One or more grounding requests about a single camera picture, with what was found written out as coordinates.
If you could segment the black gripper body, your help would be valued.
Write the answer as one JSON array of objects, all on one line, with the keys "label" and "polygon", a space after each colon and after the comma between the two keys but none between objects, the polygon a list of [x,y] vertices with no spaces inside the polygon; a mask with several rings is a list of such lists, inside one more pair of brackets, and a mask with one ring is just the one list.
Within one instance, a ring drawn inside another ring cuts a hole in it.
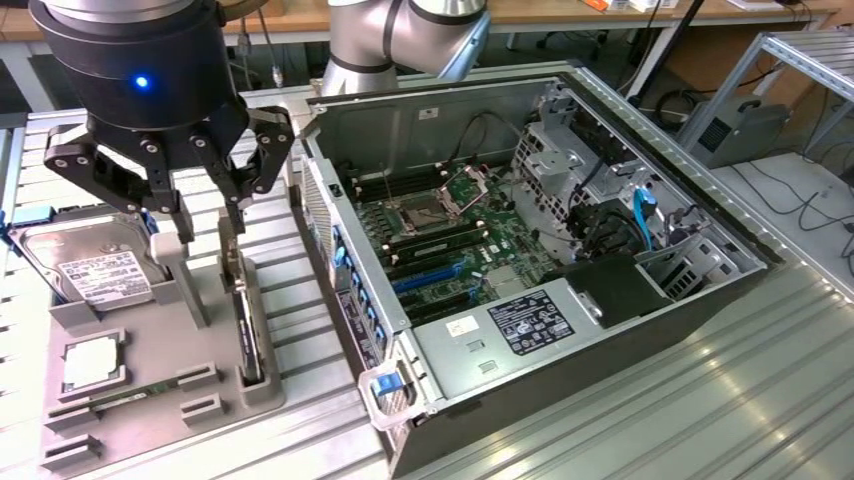
[{"label": "black gripper body", "polygon": [[76,90],[97,142],[141,165],[145,140],[159,143],[169,167],[199,166],[191,137],[211,135],[227,155],[247,124],[222,34],[221,7],[191,3],[155,20],[78,20],[46,3],[30,12]]}]

